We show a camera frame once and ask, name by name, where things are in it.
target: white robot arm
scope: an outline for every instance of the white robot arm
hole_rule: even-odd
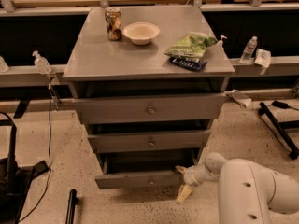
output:
[[[299,210],[299,183],[252,161],[228,161],[218,153],[209,153],[204,163],[177,169],[186,183],[177,198],[180,203],[192,187],[219,181],[220,224],[271,224],[269,210],[282,214]]]

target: white bottle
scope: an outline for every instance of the white bottle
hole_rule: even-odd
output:
[[[38,51],[32,53],[35,56],[35,66],[40,74],[49,74],[51,72],[50,65],[45,57],[38,54]]]
[[[222,49],[224,50],[224,48],[223,48],[223,39],[227,39],[227,37],[224,36],[224,35],[221,35],[221,39],[217,42],[217,44],[220,45],[222,47]]]
[[[6,72],[9,69],[6,61],[0,56],[0,72]]]
[[[241,56],[240,62],[248,63],[250,58],[256,49],[257,46],[257,37],[253,36],[252,39],[247,43],[246,47],[244,48],[243,54]]]

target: bowl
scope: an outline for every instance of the bowl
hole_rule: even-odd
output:
[[[126,26],[122,33],[134,44],[147,45],[160,33],[160,29],[151,23],[136,22]]]

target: floor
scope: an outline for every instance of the floor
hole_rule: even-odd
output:
[[[273,101],[264,102],[270,105]],[[284,102],[299,108],[298,100]],[[255,161],[299,181],[299,160],[289,158],[288,152],[260,119],[259,103],[253,101],[250,107],[245,108],[233,101],[226,102],[220,117],[213,123],[212,135],[200,161],[208,152],[219,152],[227,159]],[[21,119],[14,120],[18,128],[16,157],[19,166],[49,161],[48,109],[47,101],[32,103]],[[299,120],[298,111],[273,106],[270,109],[278,120]],[[0,143],[8,144],[8,130],[2,128],[0,134]],[[79,198],[75,224],[219,223],[217,183],[204,183],[181,204],[175,201],[179,187],[99,189],[94,177],[100,175],[101,170],[72,105],[63,103],[59,111],[51,112],[51,134],[50,185],[37,209],[22,224],[65,223],[71,189],[77,191]],[[291,136],[294,141],[299,141],[299,133],[292,132]],[[6,155],[7,150],[1,148],[0,157]],[[36,205],[46,186],[47,177],[48,174],[44,174],[33,181],[23,208],[23,217]],[[270,217],[273,224],[294,224],[298,223],[299,213],[270,213]]]

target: can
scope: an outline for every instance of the can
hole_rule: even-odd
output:
[[[107,36],[110,40],[121,39],[121,11],[118,7],[108,7],[105,11]]]

